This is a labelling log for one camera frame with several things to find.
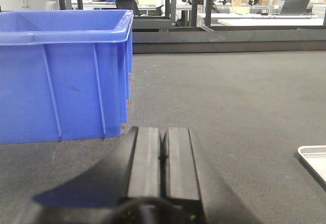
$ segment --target crate rim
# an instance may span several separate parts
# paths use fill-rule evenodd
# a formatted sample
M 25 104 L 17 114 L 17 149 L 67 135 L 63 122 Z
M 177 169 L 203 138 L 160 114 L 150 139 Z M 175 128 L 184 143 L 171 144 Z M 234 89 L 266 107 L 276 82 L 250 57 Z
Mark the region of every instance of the crate rim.
M 111 30 L 0 32 L 0 46 L 42 45 L 57 43 L 121 43 L 128 40 L 133 21 L 132 10 L 23 10 L 3 12 L 0 13 L 0 16 L 10 15 L 13 13 L 53 13 L 62 11 L 84 13 L 94 11 L 119 11 L 125 13 L 115 28 Z

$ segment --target white tray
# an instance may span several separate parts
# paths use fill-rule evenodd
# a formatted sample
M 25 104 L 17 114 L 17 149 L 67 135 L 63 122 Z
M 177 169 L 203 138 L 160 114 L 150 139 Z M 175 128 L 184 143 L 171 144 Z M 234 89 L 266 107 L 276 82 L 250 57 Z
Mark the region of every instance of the white tray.
M 302 146 L 297 151 L 300 157 L 326 184 L 326 145 Z

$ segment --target gray carpet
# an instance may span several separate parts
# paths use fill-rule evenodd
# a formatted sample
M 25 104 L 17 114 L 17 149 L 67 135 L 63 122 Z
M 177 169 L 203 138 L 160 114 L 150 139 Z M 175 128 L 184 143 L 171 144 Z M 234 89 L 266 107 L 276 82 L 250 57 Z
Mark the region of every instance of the gray carpet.
M 326 192 L 294 156 L 299 146 L 326 144 L 325 60 L 325 52 L 136 55 L 123 133 L 191 127 L 262 221 L 326 223 Z M 118 142 L 0 146 L 0 223 Z

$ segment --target laptop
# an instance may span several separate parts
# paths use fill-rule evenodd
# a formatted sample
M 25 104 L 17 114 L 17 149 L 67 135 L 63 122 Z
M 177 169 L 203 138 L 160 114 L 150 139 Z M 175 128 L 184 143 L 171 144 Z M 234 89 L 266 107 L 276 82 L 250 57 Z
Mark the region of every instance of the laptop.
M 280 15 L 303 15 L 310 0 L 285 0 Z

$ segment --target desk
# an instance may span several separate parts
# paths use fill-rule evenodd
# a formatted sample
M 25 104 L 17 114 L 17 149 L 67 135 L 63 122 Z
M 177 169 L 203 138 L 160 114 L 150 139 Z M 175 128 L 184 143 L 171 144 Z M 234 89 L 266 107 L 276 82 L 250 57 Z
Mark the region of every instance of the desk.
M 204 24 L 206 14 L 205 13 L 199 13 L 197 16 L 197 26 L 200 27 Z M 212 24 L 214 23 L 221 23 L 220 20 L 225 19 L 269 19 L 269 20 L 275 20 L 275 19 L 317 19 L 317 15 L 260 15 L 260 14 L 236 14 L 236 13 L 230 13 L 230 14 L 220 14 L 220 13 L 212 13 L 211 19 Z
M 323 19 L 319 18 L 254 18 L 254 19 L 219 19 L 219 23 L 227 25 L 227 26 L 263 26 L 263 25 L 322 25 Z
M 77 3 L 71 4 L 73 9 L 77 9 Z M 108 3 L 108 2 L 91 2 L 91 3 L 83 3 L 84 9 L 94 9 L 94 8 L 104 8 L 104 9 L 115 9 L 116 4 L 115 3 Z M 148 11 L 155 11 L 156 7 L 152 5 L 138 5 L 138 9 L 140 11 L 146 11 L 148 14 Z M 177 4 L 176 5 L 176 11 L 186 11 L 185 12 L 185 25 L 188 22 L 188 16 L 189 12 L 192 10 L 192 6 L 190 4 Z M 204 12 L 204 6 L 198 5 L 197 7 L 198 13 Z

